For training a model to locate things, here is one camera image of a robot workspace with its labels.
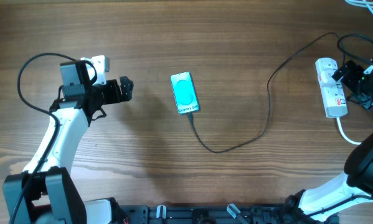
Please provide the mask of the teal screen smartphone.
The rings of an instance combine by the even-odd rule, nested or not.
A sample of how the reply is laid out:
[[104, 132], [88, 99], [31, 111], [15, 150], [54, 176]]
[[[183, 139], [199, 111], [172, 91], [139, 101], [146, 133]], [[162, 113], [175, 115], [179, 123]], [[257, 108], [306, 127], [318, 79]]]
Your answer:
[[200, 106], [190, 72], [182, 72], [170, 76], [172, 91], [177, 112], [186, 114], [199, 111]]

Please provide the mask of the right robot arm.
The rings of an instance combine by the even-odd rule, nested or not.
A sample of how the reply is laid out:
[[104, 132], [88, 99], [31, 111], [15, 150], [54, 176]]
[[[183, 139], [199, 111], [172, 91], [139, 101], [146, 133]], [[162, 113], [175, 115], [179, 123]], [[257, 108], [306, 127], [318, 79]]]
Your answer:
[[[331, 58], [316, 61], [318, 82], [326, 105], [346, 112], [343, 87], [365, 109], [373, 106], [373, 58], [367, 69], [352, 60], [337, 67]], [[291, 195], [283, 205], [283, 223], [327, 223], [330, 216], [360, 203], [373, 202], [373, 133], [356, 143], [344, 170], [329, 182]]]

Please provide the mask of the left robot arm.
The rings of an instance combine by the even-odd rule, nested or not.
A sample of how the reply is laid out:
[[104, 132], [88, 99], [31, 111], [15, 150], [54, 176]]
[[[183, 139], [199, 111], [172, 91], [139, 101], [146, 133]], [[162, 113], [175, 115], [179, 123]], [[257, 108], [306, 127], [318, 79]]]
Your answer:
[[127, 223], [114, 198], [84, 202], [70, 177], [75, 153], [94, 115], [103, 106], [130, 101], [133, 82], [126, 76], [106, 79], [104, 55], [60, 64], [63, 84], [46, 114], [49, 127], [31, 161], [20, 174], [6, 177], [3, 193], [10, 223]]

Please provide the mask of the white charger plug adapter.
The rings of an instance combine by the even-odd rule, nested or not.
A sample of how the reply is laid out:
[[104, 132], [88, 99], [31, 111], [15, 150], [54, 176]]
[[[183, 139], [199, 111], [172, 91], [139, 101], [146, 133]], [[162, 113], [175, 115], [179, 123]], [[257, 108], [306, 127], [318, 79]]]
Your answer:
[[318, 72], [318, 81], [320, 86], [331, 86], [336, 83], [333, 75], [336, 70], [320, 70]]

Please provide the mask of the white power strip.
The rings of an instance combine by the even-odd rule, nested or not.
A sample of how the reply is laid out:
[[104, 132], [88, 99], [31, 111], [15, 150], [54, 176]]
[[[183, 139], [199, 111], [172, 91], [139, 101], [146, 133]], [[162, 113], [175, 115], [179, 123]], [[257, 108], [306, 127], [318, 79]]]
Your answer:
[[[316, 72], [320, 70], [337, 70], [338, 65], [332, 58], [319, 58], [315, 62]], [[340, 118], [348, 113], [346, 97], [341, 82], [336, 82], [331, 86], [320, 86], [323, 99], [324, 111], [327, 118]]]

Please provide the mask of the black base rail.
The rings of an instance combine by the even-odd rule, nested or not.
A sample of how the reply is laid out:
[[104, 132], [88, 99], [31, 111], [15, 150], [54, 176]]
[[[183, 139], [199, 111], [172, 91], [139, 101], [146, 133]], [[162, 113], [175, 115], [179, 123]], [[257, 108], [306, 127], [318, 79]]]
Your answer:
[[317, 221], [282, 204], [171, 207], [117, 205], [117, 223], [128, 224], [315, 224]]

